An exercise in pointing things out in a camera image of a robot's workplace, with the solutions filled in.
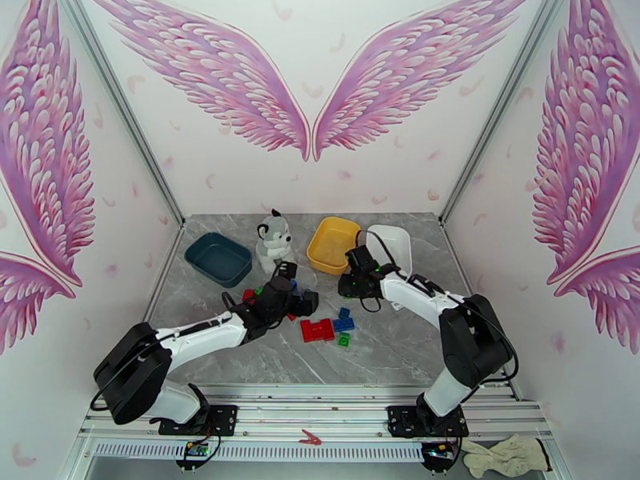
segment robotic arm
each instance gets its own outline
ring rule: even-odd
[[[277,327],[291,313],[309,316],[318,308],[318,294],[294,291],[297,266],[283,262],[259,296],[235,304],[222,295],[227,311],[215,318],[176,328],[153,330],[149,323],[133,326],[94,372],[100,391],[92,410],[109,410],[116,424],[144,414],[161,422],[163,430],[184,434],[206,431],[210,407],[193,384],[179,385],[166,376],[194,358],[245,345]],[[106,407],[95,406],[102,395]]]
[[[432,387],[418,396],[417,406],[388,408],[389,430],[404,438],[468,435],[460,404],[486,378],[514,356],[489,302],[477,294],[463,298],[445,292],[419,275],[402,276],[395,264],[380,266],[366,246],[346,254],[350,273],[341,276],[338,292],[350,298],[384,298],[398,302],[440,329],[445,369]],[[309,316],[318,294],[296,294],[291,279],[297,266],[284,262],[254,298],[235,304],[223,294],[227,311],[195,324],[153,330],[139,323],[127,332],[94,372],[116,424],[144,414],[160,421],[160,434],[201,434],[211,421],[211,408],[193,384],[166,380],[184,363],[216,350],[242,346],[277,327],[288,313]]]
[[[403,276],[393,259],[380,266],[366,246],[346,256],[350,272],[340,277],[340,295],[397,302],[440,330],[445,369],[418,396],[415,410],[388,408],[389,431],[403,438],[467,436],[460,404],[514,356],[491,304],[479,294],[445,292],[417,274]]]

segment white container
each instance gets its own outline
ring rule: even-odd
[[[409,232],[399,226],[372,225],[367,229],[375,232],[385,243],[386,248],[393,256],[395,263],[402,269],[402,273],[407,277],[413,272],[411,262],[411,238]],[[390,262],[378,239],[367,232],[366,248],[380,265]]]

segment green toy block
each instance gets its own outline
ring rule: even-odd
[[[351,336],[349,336],[348,333],[340,333],[338,335],[338,344],[340,346],[347,348],[349,346],[349,340],[351,340]]]

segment black mounting bracket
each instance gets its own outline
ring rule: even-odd
[[[417,406],[388,406],[388,430],[394,438],[463,438],[469,429],[462,408],[456,407],[444,418],[433,416],[428,421],[418,414]]]
[[[209,405],[206,418],[203,423],[197,426],[179,424],[170,419],[161,419],[158,434],[171,436],[205,436],[209,433],[213,438],[220,436],[233,436],[235,432],[235,420],[238,416],[237,406],[217,406]]]
[[[170,436],[233,436],[235,432],[237,406],[209,404],[204,394],[194,384],[188,384],[200,401],[200,409],[184,424],[167,418],[153,418],[149,422],[160,423],[158,434]]]

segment pink wing mural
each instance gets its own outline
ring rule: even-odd
[[[152,70],[256,146],[292,146],[306,161],[309,124],[278,68],[240,29],[156,0],[94,0]]]
[[[525,0],[460,0],[374,34],[353,57],[314,124],[314,159],[389,132],[499,42]]]
[[[0,71],[0,182],[43,264],[0,251],[0,354],[33,334],[42,302],[74,298],[74,256],[91,243],[82,92],[54,0],[30,0]]]
[[[313,152],[318,161],[329,146],[355,150],[374,141],[436,98],[502,39],[525,0],[461,0],[382,29],[354,56],[311,132],[278,68],[248,34],[156,0],[94,1],[152,70],[229,130],[267,150],[295,147],[305,161]]]
[[[575,291],[589,299],[595,324],[602,333],[640,350],[640,246],[617,250],[587,262],[555,292]]]
[[[589,299],[596,327],[640,350],[640,246],[587,259],[638,163],[637,58],[602,0],[570,0],[569,29],[551,56],[538,136],[536,240],[555,252],[547,279]]]
[[[555,252],[548,283],[595,250],[638,162],[640,80],[602,0],[570,0],[538,136],[534,224]]]
[[[22,339],[26,330],[34,334],[36,314],[42,302],[62,294],[75,294],[58,276],[36,261],[0,251],[0,354]]]

